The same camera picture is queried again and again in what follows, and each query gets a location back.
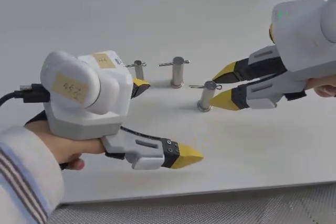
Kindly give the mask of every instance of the metal cylinder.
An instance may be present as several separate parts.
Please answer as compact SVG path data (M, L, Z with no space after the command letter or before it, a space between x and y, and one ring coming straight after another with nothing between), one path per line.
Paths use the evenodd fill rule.
M184 59L182 57L175 57L173 59L173 78L171 81L171 86L175 89L179 89L184 84L183 66Z
M135 76L140 80L144 80L142 66L143 66L143 63L141 60L136 60L134 62Z
M204 89L202 92L201 99L197 103L197 107L200 111L207 112L212 108L212 106L210 105L210 99L214 97L216 89L217 89L216 82L206 81L204 83Z

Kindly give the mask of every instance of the sticker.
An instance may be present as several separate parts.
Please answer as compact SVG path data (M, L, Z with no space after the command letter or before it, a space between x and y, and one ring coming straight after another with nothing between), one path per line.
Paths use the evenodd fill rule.
M57 73L51 89L64 97L83 103L89 91L89 87L80 81L67 77L62 73Z
M93 54L92 56L96 59L100 68L116 68L107 54Z

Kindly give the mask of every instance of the tabletop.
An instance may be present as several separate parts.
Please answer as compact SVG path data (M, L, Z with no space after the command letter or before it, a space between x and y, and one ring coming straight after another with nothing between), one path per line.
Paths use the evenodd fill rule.
M64 172L63 202L188 195L336 180L336 103L312 92L274 110L197 110L203 84L225 65L272 45L271 10L290 0L0 0L3 93L39 82L54 50L74 56L114 50L125 64L142 60L152 85L131 101L124 126L189 144L204 160L180 170L134 171L126 161L84 155L86 168ZM181 56L185 85L167 86ZM40 104L11 101L0 128L24 124Z

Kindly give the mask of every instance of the hand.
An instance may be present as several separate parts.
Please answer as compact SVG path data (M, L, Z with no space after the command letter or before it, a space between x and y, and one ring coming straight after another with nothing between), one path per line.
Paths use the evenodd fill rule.
M67 169L81 170L84 161L80 159L82 153L101 154L104 147L99 139L75 141L55 136L51 133L47 121L37 121L25 126L34 132L50 149L59 164L69 163Z
M307 83L306 90L312 88L314 88L316 94L318 94L321 97L335 97L336 75L318 79L310 79Z

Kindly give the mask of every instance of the striped sleeve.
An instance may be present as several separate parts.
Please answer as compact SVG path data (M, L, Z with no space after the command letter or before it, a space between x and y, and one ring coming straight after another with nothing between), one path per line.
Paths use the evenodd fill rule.
M45 224L63 191L61 170L41 139L24 127L0 133L1 223Z

